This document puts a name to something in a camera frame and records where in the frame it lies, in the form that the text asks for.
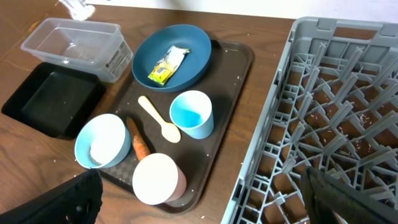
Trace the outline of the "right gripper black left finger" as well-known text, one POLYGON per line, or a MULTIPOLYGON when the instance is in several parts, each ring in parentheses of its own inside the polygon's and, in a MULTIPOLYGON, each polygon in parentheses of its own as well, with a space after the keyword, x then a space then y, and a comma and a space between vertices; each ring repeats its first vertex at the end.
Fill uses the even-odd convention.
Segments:
POLYGON ((1 214, 1 223, 94 223, 102 206, 103 183, 97 169, 1 214))

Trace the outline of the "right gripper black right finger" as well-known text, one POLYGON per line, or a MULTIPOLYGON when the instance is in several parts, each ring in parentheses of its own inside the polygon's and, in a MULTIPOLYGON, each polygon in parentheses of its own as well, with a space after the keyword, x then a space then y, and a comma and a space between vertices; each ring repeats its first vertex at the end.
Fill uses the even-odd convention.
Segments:
POLYGON ((397 223, 397 210, 315 169, 306 167, 300 191, 311 223, 397 223))

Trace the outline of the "yellow snack wrapper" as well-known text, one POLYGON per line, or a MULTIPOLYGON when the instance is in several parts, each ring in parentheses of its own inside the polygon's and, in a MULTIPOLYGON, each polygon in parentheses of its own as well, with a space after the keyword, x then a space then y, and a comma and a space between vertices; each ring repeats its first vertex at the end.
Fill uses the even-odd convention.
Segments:
POLYGON ((178 70, 185 56, 190 52, 190 49, 172 45, 166 54, 156 62, 154 69, 148 75, 148 78, 157 84, 164 86, 178 70))

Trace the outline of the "light blue cup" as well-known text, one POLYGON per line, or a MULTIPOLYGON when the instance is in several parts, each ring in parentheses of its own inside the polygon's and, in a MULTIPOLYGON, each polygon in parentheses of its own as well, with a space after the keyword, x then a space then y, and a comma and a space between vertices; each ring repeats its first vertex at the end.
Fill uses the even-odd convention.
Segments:
POLYGON ((205 139, 213 132, 212 102, 202 91, 179 94, 170 105, 169 115, 173 124, 193 139, 205 139))

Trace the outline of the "pink cup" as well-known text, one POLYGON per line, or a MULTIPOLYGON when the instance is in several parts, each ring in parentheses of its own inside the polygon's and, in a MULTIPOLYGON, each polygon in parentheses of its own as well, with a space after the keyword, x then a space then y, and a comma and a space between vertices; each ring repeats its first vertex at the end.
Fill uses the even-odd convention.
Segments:
POLYGON ((166 154, 154 153, 141 160, 132 176, 136 197, 148 205, 159 205, 179 199, 185 192, 185 174, 166 154))

